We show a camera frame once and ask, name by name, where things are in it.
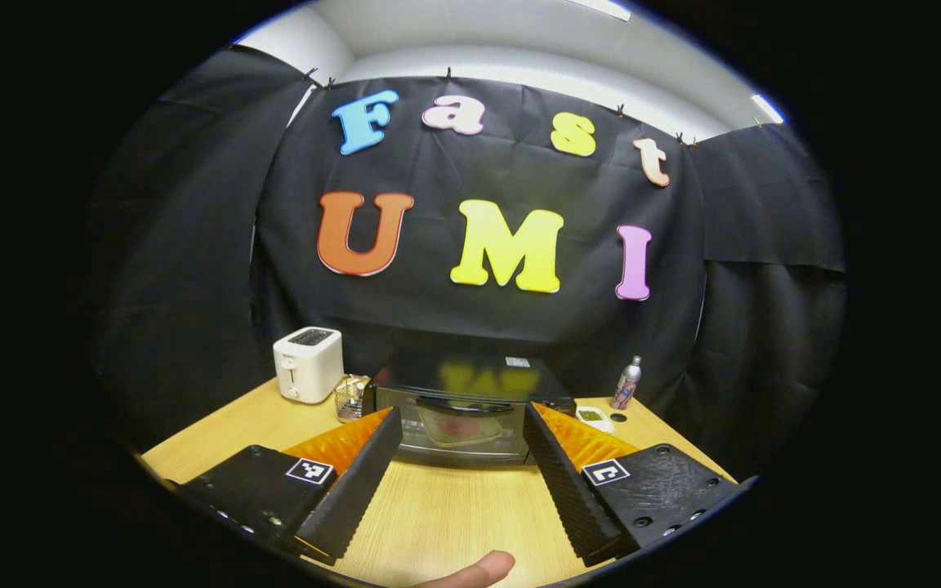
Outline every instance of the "white toaster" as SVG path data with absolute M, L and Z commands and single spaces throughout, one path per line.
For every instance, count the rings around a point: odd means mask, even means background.
M 340 332 L 333 328 L 303 327 L 274 344 L 278 390 L 288 399 L 318 404 L 343 377 Z

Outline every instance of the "table surface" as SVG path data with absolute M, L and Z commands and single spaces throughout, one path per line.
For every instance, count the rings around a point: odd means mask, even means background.
M 605 414 L 609 399 L 576 399 Z M 644 449 L 669 443 L 731 476 L 637 399 L 615 423 L 617 438 Z M 339 427 L 332 396 L 317 405 L 283 398 L 272 379 L 143 454 L 150 469 L 186 483 L 250 444 L 283 451 Z M 392 461 L 343 559 L 332 570 L 382 586 L 410 586 L 447 576 L 490 550 L 509 551 L 516 563 L 500 588 L 540 586 L 578 576 L 576 558 L 557 509 L 535 465 L 481 469 Z M 303 558 L 324 567 L 313 559 Z

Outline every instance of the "aluminum bottle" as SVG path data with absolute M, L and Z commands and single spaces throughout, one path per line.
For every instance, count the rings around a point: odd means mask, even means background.
M 617 410 L 624 410 L 631 402 L 634 390 L 638 388 L 638 382 L 641 380 L 641 356 L 634 356 L 631 365 L 623 368 L 623 373 L 619 377 L 619 383 L 616 384 L 616 394 L 613 394 L 612 402 L 609 406 Z

